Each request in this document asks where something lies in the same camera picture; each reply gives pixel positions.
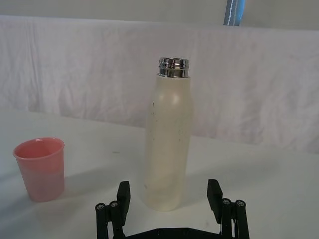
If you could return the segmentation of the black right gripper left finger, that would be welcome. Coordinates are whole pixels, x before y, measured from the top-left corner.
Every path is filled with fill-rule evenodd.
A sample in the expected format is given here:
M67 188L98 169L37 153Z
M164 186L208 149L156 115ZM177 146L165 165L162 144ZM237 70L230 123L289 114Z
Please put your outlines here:
M113 238L124 239L123 226L126 222L130 204L130 185L129 181L122 181L117 191L117 199L108 205L98 203L95 206L96 229L98 239L108 239L108 222L112 223Z

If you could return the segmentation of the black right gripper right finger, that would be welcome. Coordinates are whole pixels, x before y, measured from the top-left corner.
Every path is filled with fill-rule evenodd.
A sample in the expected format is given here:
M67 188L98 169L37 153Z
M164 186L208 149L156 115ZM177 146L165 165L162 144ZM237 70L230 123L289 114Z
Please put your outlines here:
M216 221L220 224L220 235L224 239L246 239L246 203L242 200L232 202L224 198L216 179L208 180L207 198Z

